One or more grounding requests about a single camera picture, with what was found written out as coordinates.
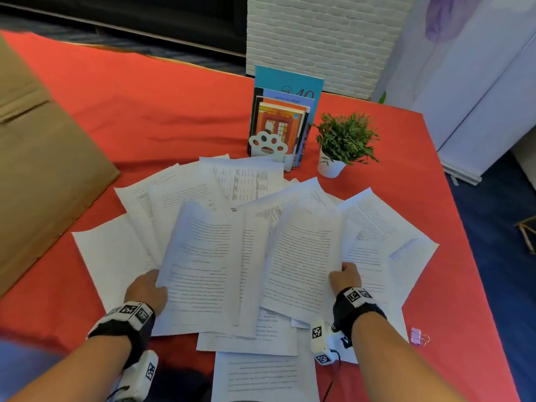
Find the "hand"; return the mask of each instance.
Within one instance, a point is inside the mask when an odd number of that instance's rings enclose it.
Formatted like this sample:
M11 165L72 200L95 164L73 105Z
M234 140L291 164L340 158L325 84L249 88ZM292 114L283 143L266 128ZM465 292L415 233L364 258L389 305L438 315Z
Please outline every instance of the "hand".
M155 283L158 270L151 270L140 275L126 290L125 302L143 302L148 304L158 316L167 303L167 288L157 288Z
M337 296L339 292L350 286L361 287L361 276L358 268L351 262L343 262L342 271L330 272L330 284L333 294Z

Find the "book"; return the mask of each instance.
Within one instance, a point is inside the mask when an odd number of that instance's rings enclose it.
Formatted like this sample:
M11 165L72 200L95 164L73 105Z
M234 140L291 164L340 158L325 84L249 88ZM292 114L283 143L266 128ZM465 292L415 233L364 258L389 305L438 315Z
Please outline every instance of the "book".
M261 100L263 101L268 101L268 99L279 100L281 102L297 104L299 106L309 108L308 110L306 110L307 112L305 114L306 118L304 119L303 127L301 128L298 134L298 141L296 142L297 145L295 149L295 160L292 166L294 168L297 164L298 147L301 145L302 138L307 134L307 132L309 131L312 125L313 116L310 114L310 111L311 111L311 107L313 107L313 105L315 104L315 101L314 99L310 99L308 97L297 96L294 94L288 94L288 93L283 93L283 92L277 92L275 90L265 89L262 87L255 87L253 90L253 107L251 108L251 113L252 113L251 120L252 121L256 121L256 118L254 117L258 110L256 109L256 107L258 107L257 104L258 104L259 97L261 97ZM251 155L249 145L248 145L248 154Z
M262 101L262 97L257 97L250 133L251 135L258 135L260 131L265 131L269 134L279 135L281 141L287 145L287 151L284 155L284 169L289 172L294 164L296 142L303 129L303 121L307 113L305 109L308 109L308 107L277 100L270 101L265 102Z
M324 87L324 79L256 65L255 87L278 90L282 93L313 99L315 102L313 106L311 106L309 113L311 119L310 122L312 123L315 118L320 93L322 92L322 87ZM301 163L303 151L305 150L305 142L307 141L309 132L310 127L306 130L300 141L296 152L294 166L298 166Z

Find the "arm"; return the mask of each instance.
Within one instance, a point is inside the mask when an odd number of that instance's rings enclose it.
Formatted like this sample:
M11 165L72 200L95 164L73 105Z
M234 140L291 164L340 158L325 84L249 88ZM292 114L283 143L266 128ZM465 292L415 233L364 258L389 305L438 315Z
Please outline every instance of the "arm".
M156 288L158 270L138 277L127 289L125 302L144 302L156 315L164 310L167 290ZM9 402L104 402L130 355L127 336L89 338Z
M355 264L330 274L333 292L360 287ZM355 356L371 402L465 402L381 315L359 316L352 326Z

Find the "white paw-shaped bookend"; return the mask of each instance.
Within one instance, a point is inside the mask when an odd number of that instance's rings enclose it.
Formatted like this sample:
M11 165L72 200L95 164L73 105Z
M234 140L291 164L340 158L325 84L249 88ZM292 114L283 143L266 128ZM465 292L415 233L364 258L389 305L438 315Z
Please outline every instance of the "white paw-shaped bookend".
M249 137L251 145L251 156L270 155L274 162L284 162L288 146L281 141L281 135L268 134L260 131L257 135Z

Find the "table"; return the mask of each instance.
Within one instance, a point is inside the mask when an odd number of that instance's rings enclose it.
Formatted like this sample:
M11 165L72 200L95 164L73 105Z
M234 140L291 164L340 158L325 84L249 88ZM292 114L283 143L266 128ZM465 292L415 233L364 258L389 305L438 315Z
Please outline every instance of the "table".
M246 156L253 80L133 53L74 46L37 35L4 33L51 94L122 172L130 185L176 162L229 153ZM346 167L326 192L346 199L369 186L438 242L403 311L408 328L431 338L418 352L470 401L519 400L467 237L420 114L323 93L320 113L362 111L381 136L379 163ZM286 174L317 176L313 132L302 166ZM125 210L112 187L0 302L0 334L49 350L71 351L104 309L70 231L96 227ZM204 373L214 354L195 350L197 335L157 338L161 361ZM332 367L318 367L324 395ZM329 400L366 400L359 368L343 364Z

